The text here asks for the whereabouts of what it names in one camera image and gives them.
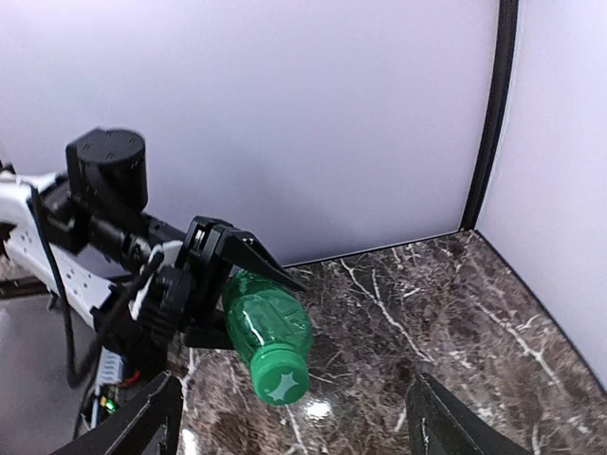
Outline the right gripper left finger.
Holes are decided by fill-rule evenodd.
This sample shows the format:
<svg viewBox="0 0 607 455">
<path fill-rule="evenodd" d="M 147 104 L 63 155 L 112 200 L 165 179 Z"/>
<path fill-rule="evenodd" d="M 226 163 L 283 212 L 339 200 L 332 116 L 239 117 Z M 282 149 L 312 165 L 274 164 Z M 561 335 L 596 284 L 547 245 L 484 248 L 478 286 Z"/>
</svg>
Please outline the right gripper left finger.
<svg viewBox="0 0 607 455">
<path fill-rule="evenodd" d="M 104 423 L 55 452 L 175 455 L 182 406 L 180 381 L 169 373 L 161 373 Z"/>
</svg>

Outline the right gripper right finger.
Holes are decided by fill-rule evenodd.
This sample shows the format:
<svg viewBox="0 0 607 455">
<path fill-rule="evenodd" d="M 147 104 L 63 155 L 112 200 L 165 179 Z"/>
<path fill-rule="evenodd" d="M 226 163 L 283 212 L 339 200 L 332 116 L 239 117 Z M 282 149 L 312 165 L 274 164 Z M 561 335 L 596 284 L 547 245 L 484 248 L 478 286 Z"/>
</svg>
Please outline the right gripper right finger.
<svg viewBox="0 0 607 455">
<path fill-rule="evenodd" d="M 413 454 L 529 453 L 486 424 L 428 373 L 415 376 L 406 409 Z"/>
</svg>

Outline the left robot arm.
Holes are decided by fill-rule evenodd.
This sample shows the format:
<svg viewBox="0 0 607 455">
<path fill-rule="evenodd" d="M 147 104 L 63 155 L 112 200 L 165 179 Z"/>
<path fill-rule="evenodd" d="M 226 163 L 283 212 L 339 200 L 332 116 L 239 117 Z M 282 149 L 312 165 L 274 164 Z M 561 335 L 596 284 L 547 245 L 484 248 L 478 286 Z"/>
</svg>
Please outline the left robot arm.
<svg viewBox="0 0 607 455">
<path fill-rule="evenodd" d="M 215 306 L 233 268 L 282 287 L 299 284 L 250 232 L 197 216 L 181 231 L 145 212 L 144 138 L 94 129 L 69 143 L 67 170 L 39 176 L 1 172 L 1 224 L 9 257 L 30 270 L 122 353 L 142 352 L 183 333 L 190 345 L 229 348 Z M 93 246 L 131 273 L 156 255 L 162 264 L 119 309 L 119 290 L 71 259 Z"/>
</svg>

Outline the green plastic bottle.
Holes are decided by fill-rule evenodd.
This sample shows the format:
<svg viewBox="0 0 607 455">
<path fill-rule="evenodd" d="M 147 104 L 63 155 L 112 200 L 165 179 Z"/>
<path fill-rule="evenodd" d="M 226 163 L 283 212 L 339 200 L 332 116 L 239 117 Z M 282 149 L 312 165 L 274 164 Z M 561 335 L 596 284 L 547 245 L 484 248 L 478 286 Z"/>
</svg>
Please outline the green plastic bottle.
<svg viewBox="0 0 607 455">
<path fill-rule="evenodd" d="M 256 395 L 271 406 L 299 401 L 309 389 L 312 322 L 302 304 L 278 284 L 241 270 L 222 303 L 234 350 L 249 370 Z"/>
</svg>

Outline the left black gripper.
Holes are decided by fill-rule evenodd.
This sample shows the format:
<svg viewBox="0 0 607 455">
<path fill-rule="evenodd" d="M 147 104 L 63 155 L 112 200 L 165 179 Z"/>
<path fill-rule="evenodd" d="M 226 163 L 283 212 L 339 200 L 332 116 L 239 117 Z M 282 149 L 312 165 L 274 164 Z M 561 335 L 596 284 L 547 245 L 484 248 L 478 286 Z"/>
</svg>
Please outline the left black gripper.
<svg viewBox="0 0 607 455">
<path fill-rule="evenodd" d="M 177 265 L 192 278 L 179 325 L 180 331 L 185 332 L 184 343 L 188 347 L 234 349 L 226 327 L 212 327 L 223 317 L 218 303 L 231 271 L 228 262 L 287 289 L 306 290 L 278 264 L 252 232 L 232 227 L 224 220 L 195 216 L 177 257 Z"/>
</svg>

